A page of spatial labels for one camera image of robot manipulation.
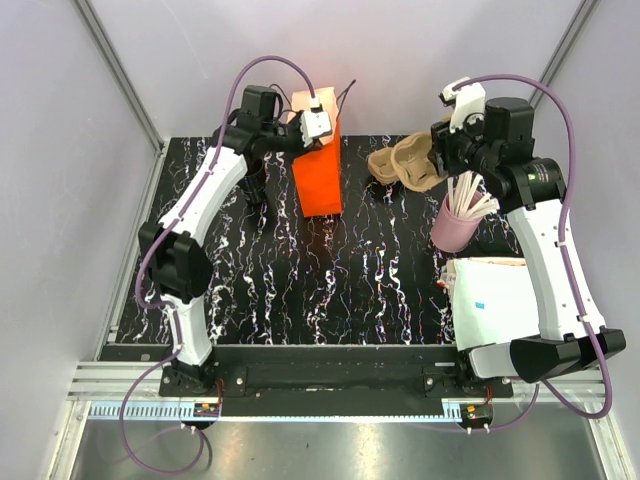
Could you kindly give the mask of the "brown pulp cup carrier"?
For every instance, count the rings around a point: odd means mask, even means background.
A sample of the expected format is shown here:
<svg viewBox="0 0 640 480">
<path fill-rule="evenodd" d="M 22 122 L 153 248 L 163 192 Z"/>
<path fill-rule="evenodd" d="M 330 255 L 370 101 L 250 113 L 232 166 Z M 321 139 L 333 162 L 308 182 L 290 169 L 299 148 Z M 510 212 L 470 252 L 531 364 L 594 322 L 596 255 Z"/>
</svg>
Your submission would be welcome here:
<svg viewBox="0 0 640 480">
<path fill-rule="evenodd" d="M 429 132 L 409 135 L 392 148 L 391 164 L 407 189 L 422 193 L 445 181 L 429 158 L 431 149 L 432 137 Z"/>
</svg>

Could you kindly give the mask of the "orange paper bag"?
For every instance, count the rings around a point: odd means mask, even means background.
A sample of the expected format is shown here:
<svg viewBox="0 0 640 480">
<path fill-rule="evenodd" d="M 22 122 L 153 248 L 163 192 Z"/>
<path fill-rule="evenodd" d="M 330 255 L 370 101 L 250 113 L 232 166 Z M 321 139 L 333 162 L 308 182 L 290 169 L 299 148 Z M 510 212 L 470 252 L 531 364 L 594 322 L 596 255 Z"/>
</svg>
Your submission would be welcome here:
<svg viewBox="0 0 640 480">
<path fill-rule="evenodd" d="M 317 89 L 316 94 L 323 109 L 329 114 L 333 134 L 321 140 L 320 150 L 293 161 L 295 188 L 305 218 L 343 212 L 338 93 L 334 87 L 324 87 Z"/>
</svg>

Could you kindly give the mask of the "stack of black cups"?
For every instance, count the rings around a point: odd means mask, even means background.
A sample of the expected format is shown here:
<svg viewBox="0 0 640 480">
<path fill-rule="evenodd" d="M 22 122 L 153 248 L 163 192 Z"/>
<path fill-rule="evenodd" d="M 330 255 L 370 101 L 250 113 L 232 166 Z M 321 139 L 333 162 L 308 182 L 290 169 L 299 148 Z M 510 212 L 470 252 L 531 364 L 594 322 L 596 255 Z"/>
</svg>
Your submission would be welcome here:
<svg viewBox="0 0 640 480">
<path fill-rule="evenodd" d="M 266 169 L 262 159 L 256 161 L 238 185 L 249 205 L 259 205 L 265 198 Z"/>
</svg>

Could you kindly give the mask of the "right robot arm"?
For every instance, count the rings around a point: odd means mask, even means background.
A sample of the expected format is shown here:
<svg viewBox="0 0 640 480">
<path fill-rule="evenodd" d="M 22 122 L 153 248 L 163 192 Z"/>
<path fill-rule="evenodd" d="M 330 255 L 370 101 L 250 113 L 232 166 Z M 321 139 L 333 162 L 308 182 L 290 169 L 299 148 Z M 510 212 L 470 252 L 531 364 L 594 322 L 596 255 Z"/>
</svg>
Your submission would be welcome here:
<svg viewBox="0 0 640 480">
<path fill-rule="evenodd" d="M 626 347 L 624 333 L 609 328 L 581 271 L 568 221 L 560 218 L 568 193 L 560 166 L 534 155 L 534 109 L 524 99 L 465 100 L 444 94 L 449 120 L 431 127 L 430 158 L 445 177 L 480 174 L 522 248 L 539 315 L 535 335 L 474 347 L 454 384 L 466 396 L 486 389 L 492 377 L 528 383 L 593 368 Z M 564 251 L 573 256 L 567 273 Z"/>
</svg>

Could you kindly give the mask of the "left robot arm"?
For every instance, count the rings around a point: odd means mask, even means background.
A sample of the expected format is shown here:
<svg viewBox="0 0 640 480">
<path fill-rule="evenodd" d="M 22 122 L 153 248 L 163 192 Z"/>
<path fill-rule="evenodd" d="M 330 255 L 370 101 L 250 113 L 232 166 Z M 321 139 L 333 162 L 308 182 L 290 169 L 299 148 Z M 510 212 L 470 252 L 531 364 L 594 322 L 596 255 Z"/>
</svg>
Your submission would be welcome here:
<svg viewBox="0 0 640 480">
<path fill-rule="evenodd" d="M 145 222 L 138 233 L 143 258 L 136 282 L 150 279 L 159 298 L 147 302 L 138 293 L 136 299 L 142 307 L 160 308 L 168 315 L 174 345 L 165 371 L 196 396 L 208 394 L 216 382 L 204 310 L 213 276 L 204 240 L 212 221 L 234 188 L 240 188 L 250 204 L 263 201 L 267 154 L 302 156 L 333 132 L 318 95 L 311 95 L 286 122 L 275 110 L 281 102 L 270 87 L 246 87 L 240 107 L 214 132 L 203 164 L 182 196 L 159 221 Z"/>
</svg>

